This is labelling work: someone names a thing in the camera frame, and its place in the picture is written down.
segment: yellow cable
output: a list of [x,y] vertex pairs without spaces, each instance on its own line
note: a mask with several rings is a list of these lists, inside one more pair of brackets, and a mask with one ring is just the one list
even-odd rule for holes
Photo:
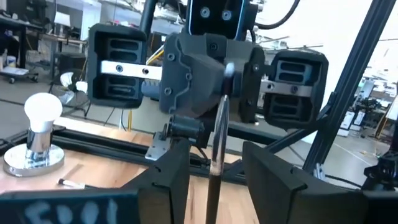
[[[153,58],[151,58],[147,65],[151,64],[154,60],[158,59],[162,54],[164,53],[164,50],[161,50],[157,55],[155,55]],[[129,118],[128,118],[128,124],[127,124],[127,130],[130,132],[132,128],[132,110],[129,111]]]
[[87,58],[88,58],[88,57],[86,57],[85,62],[84,62],[84,64],[83,64],[83,68],[81,69],[79,81],[82,81],[81,78],[83,78],[83,73],[84,73],[84,70],[85,70],[86,64],[87,64]]
[[129,132],[131,131],[131,124],[132,124],[132,122],[131,122],[132,119],[131,118],[132,118],[132,110],[129,111],[129,125],[127,127],[127,130]]
[[27,37],[26,37],[26,42],[27,42],[27,45],[29,46],[30,50],[33,50],[33,47],[31,46],[30,41]]
[[150,65],[154,60],[156,60],[156,59],[158,59],[160,56],[162,56],[163,53],[164,53],[164,50],[161,50],[157,55],[155,55],[153,58],[151,58],[151,59],[148,61],[147,65]]

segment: black mount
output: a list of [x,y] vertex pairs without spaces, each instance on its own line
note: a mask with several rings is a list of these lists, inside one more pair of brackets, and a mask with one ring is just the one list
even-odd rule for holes
[[387,151],[376,166],[365,168],[362,190],[395,191],[398,187],[398,152]]

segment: black panel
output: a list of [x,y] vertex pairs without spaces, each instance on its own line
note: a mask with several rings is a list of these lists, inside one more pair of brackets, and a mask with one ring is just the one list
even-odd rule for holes
[[101,73],[101,61],[145,64],[145,34],[132,27],[95,24],[88,48],[88,96],[93,104],[138,108],[142,102],[142,78]]
[[[204,8],[209,9],[208,17],[201,16]],[[244,23],[246,0],[214,1],[191,0],[187,6],[187,32],[191,35],[219,34],[228,39],[239,40]],[[231,19],[223,20],[223,11],[231,12]]]
[[274,57],[268,79],[276,83],[311,86],[310,97],[267,93],[264,117],[280,128],[307,128],[320,111],[326,86],[328,60],[323,54],[284,50]]

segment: black stand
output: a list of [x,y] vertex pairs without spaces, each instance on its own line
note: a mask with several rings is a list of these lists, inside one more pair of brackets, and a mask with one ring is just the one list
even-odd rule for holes
[[323,164],[336,138],[345,112],[390,16],[396,1],[373,1],[349,53],[335,92],[330,96],[330,111],[305,160],[303,170],[312,172],[316,164]]

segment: black cable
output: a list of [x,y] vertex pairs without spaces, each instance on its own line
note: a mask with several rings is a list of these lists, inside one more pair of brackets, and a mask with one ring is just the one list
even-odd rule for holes
[[205,152],[203,151],[203,149],[201,147],[196,146],[196,148],[199,150],[201,156],[203,156],[203,158],[208,161],[209,158],[207,157],[207,155],[205,154]]
[[299,5],[299,2],[300,2],[300,0],[294,0],[292,7],[289,9],[289,11],[285,15],[285,17],[283,17],[280,21],[278,21],[274,24],[270,24],[270,25],[256,23],[256,26],[258,26],[259,29],[264,29],[264,30],[275,29],[275,28],[280,27],[293,15],[294,11],[296,10],[297,6]]
[[[304,159],[302,156],[300,156],[300,154],[299,154],[296,150],[294,150],[291,146],[289,146],[289,149],[290,149],[302,162],[305,162],[305,159]],[[346,179],[343,179],[343,178],[341,178],[341,177],[335,177],[335,176],[333,176],[333,175],[328,175],[328,174],[325,174],[325,177],[330,178],[330,179],[333,179],[333,180],[338,180],[338,181],[344,182],[344,183],[346,183],[346,184],[350,184],[350,185],[355,186],[355,187],[359,187],[359,188],[362,187],[362,186],[360,186],[359,184],[355,184],[354,182],[349,181],[349,180],[346,180]]]
[[112,112],[109,114],[108,118],[106,118],[106,121],[104,122],[104,126],[108,123],[109,119],[111,118],[113,112],[115,111],[116,108],[113,108]]
[[124,127],[124,123],[123,123],[123,113],[124,113],[124,110],[122,110],[122,114],[121,114],[121,118],[120,118],[120,124],[122,125],[123,130],[126,131],[126,127]]
[[355,186],[355,187],[358,187],[358,188],[361,188],[361,187],[362,187],[362,186],[360,186],[359,184],[355,184],[354,182],[349,181],[349,180],[346,180],[346,179],[343,179],[343,178],[341,178],[341,177],[335,177],[335,176],[328,175],[328,174],[326,174],[325,177],[330,178],[330,179],[333,179],[333,180],[338,180],[338,181],[344,182],[344,183],[346,183],[346,184],[350,184],[350,185]]
[[251,42],[256,43],[256,33],[253,30],[249,30],[251,36]]
[[184,20],[184,18],[182,17],[181,6],[180,6],[180,0],[175,0],[175,1],[177,2],[178,15],[180,16],[181,21],[185,24],[185,20]]
[[296,151],[292,148],[292,146],[288,146],[288,148],[302,161],[304,162],[305,159]]

